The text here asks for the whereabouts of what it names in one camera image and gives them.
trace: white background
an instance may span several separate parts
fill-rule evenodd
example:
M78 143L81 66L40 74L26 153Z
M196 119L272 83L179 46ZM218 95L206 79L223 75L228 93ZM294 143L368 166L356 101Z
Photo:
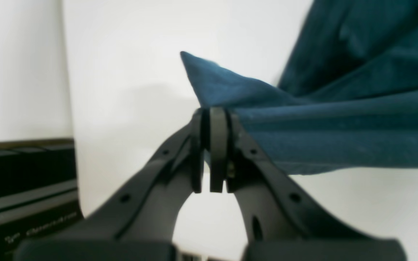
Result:
M88 215L198 107L179 51L276 84L310 3L0 1L0 140L68 137L72 114ZM342 220L399 238L410 260L418 260L418 170L353 169L294 179ZM237 260L243 231L234 197L206 192L182 208L174 242Z

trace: teal cloth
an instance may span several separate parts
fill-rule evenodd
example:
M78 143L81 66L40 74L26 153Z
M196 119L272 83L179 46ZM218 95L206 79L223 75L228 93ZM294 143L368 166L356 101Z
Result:
M418 168L418 0L316 0L277 87L181 58L288 174Z

